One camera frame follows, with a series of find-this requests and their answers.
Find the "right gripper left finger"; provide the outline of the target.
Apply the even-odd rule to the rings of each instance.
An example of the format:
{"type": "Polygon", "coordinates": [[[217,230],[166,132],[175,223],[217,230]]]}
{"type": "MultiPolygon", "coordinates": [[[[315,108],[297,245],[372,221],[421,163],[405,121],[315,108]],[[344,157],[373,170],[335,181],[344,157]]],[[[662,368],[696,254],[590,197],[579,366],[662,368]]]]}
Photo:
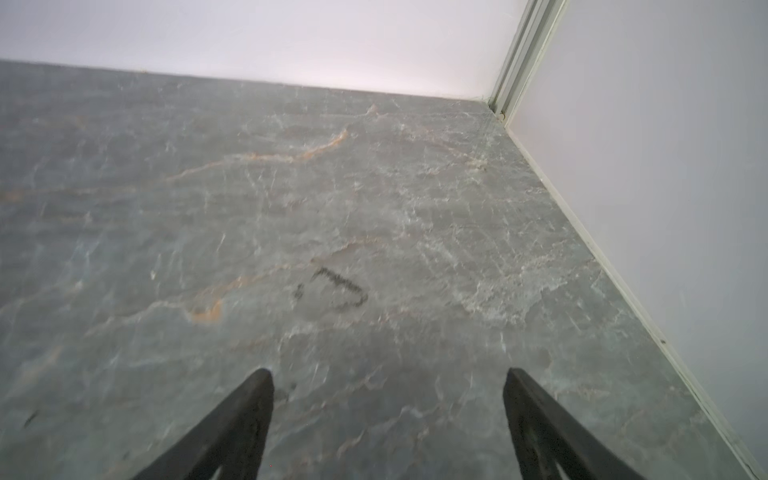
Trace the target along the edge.
{"type": "Polygon", "coordinates": [[[269,370],[258,369],[137,479],[255,479],[274,409],[269,370]]]}

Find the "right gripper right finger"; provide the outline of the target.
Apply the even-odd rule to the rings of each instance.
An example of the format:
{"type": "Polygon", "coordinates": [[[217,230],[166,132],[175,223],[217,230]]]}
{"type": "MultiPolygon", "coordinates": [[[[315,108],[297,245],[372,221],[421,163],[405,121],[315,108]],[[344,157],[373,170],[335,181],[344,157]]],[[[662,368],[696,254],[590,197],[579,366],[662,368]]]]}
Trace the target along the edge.
{"type": "Polygon", "coordinates": [[[525,370],[511,368],[505,413],[524,479],[639,479],[525,370]]]}

